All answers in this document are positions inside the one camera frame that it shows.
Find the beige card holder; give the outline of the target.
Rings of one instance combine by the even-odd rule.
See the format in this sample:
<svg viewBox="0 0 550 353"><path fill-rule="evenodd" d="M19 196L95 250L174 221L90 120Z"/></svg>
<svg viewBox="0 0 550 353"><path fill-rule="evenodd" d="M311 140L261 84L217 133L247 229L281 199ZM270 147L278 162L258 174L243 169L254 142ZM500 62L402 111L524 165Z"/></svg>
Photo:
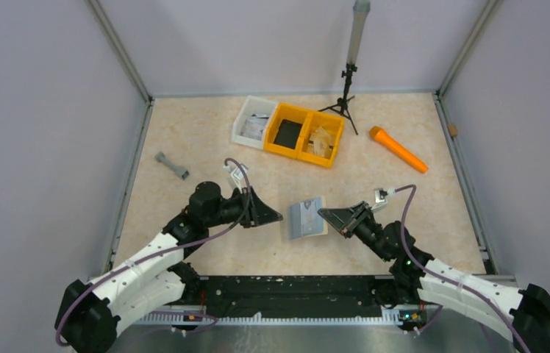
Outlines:
<svg viewBox="0 0 550 353"><path fill-rule="evenodd" d="M292 204L287 209L288 238L298 240L328 234L328 223L318 214L326 206L324 196Z"/></svg>

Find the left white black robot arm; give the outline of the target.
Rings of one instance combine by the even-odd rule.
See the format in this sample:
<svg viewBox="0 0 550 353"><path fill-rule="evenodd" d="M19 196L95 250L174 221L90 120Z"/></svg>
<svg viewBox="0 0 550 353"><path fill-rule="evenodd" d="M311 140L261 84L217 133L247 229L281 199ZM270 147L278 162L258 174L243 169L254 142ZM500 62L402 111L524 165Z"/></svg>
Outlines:
<svg viewBox="0 0 550 353"><path fill-rule="evenodd" d="M281 213L269 207L253 187L235 188L225 198L215 182L198 184L188 204L137 254L116 269L89 282L69 284L62 296L54 324L58 346L77 352L105 352L128 318L121 305L145 292L154 278L181 263L202 244L212 240L210 228L224 225L260 227L279 222Z"/></svg>

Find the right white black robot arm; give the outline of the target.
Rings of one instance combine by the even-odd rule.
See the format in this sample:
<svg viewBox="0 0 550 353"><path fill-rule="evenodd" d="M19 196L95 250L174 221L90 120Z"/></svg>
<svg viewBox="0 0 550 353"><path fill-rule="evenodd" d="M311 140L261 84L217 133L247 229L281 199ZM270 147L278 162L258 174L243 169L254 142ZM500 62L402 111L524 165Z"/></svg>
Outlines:
<svg viewBox="0 0 550 353"><path fill-rule="evenodd" d="M515 288L458 270L417 248L402 220L378 224L366 202L318 214L343 237L358 238L392 263L400 301L420 299L450 309L495 331L518 352L550 352L550 294L541 286Z"/></svg>

